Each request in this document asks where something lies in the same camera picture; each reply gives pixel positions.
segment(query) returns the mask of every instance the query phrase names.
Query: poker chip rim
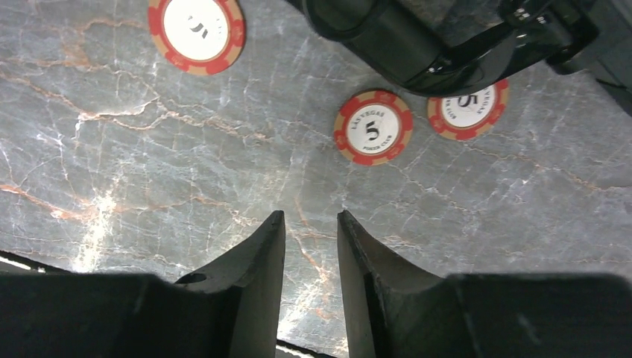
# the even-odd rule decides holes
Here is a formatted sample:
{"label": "poker chip rim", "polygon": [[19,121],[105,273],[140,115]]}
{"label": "poker chip rim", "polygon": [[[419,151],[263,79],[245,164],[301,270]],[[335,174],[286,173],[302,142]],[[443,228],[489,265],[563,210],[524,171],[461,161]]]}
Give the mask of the poker chip rim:
{"label": "poker chip rim", "polygon": [[[381,105],[395,113],[399,121],[397,138],[383,151],[366,154],[353,147],[347,135],[348,124],[363,107]],[[398,95],[385,89],[370,89],[351,97],[338,111],[335,120],[334,138],[338,150],[348,160],[363,166],[378,166],[399,156],[411,140],[413,117],[410,107]]]}
{"label": "poker chip rim", "polygon": [[149,0],[147,18],[151,38],[158,51],[174,66],[194,75],[215,75],[231,67],[239,58],[246,40],[244,15],[236,0],[209,0],[221,8],[228,24],[228,40],[219,54],[208,60],[193,60],[178,52],[167,38],[165,10],[173,0]]}
{"label": "poker chip rim", "polygon": [[490,112],[482,120],[469,127],[456,127],[443,116],[441,104],[446,98],[429,98],[428,121],[432,129],[444,138],[458,141],[474,139],[490,130],[507,109],[507,103],[509,102],[509,80],[505,78],[496,82],[493,86],[496,90],[496,98]]}

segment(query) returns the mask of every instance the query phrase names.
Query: casino chip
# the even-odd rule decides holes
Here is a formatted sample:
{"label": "casino chip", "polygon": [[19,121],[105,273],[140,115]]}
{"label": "casino chip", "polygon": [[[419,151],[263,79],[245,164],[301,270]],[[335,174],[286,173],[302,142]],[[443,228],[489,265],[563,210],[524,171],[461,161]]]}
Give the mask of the casino chip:
{"label": "casino chip", "polygon": [[230,67],[245,41],[236,0],[149,0],[149,29],[169,62],[195,75]]}
{"label": "casino chip", "polygon": [[428,119],[448,139],[468,140],[490,130],[509,101],[509,81],[495,83],[471,95],[428,100]]}
{"label": "casino chip", "polygon": [[393,93],[374,90],[354,96],[340,109],[334,138],[347,159],[378,166],[402,153],[412,132],[406,103]]}

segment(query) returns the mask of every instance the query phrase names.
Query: red poker chip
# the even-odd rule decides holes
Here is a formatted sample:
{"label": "red poker chip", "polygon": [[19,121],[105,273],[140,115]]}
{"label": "red poker chip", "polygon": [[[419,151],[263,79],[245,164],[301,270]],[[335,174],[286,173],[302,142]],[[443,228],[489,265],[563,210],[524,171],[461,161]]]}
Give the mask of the red poker chip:
{"label": "red poker chip", "polygon": [[397,157],[411,140],[413,116],[397,95],[363,92],[339,111],[334,138],[340,152],[363,166],[378,166]]}
{"label": "red poker chip", "polygon": [[509,81],[496,82],[471,95],[428,100],[430,125],[453,140],[476,138],[490,130],[509,102]]}
{"label": "red poker chip", "polygon": [[244,48],[244,16],[236,0],[149,0],[147,18],[158,51],[184,72],[222,72]]}

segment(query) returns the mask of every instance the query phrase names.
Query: marble surface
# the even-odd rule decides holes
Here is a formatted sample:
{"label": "marble surface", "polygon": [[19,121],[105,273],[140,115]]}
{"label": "marble surface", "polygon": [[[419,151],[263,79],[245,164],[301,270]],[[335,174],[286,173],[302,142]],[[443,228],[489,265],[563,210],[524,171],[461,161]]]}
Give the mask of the marble surface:
{"label": "marble surface", "polygon": [[[410,1],[453,42],[493,23],[458,2]],[[435,274],[632,277],[632,118],[588,74],[520,72],[498,125],[453,142],[428,125],[424,98],[316,37],[285,2],[241,6],[241,57],[197,77],[156,50],[143,1],[1,2],[0,250],[174,280],[285,210],[279,338],[339,357],[343,209]],[[397,91],[415,115],[408,148],[373,168],[332,141],[338,108],[369,87]]]}

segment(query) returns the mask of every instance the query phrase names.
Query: poker chip white center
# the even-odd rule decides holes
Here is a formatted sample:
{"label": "poker chip white center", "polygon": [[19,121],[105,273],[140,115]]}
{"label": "poker chip white center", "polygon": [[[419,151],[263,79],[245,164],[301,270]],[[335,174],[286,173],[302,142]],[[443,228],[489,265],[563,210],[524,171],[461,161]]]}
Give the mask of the poker chip white center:
{"label": "poker chip white center", "polygon": [[455,127],[471,127],[489,116],[496,103],[496,96],[496,86],[489,86],[472,95],[443,98],[441,114]]}
{"label": "poker chip white center", "polygon": [[362,154],[378,154],[389,149],[401,130],[397,114],[386,106],[371,104],[357,110],[347,125],[347,138]]}
{"label": "poker chip white center", "polygon": [[191,60],[211,60],[228,42],[228,20],[214,0],[172,0],[163,22],[171,45]]}

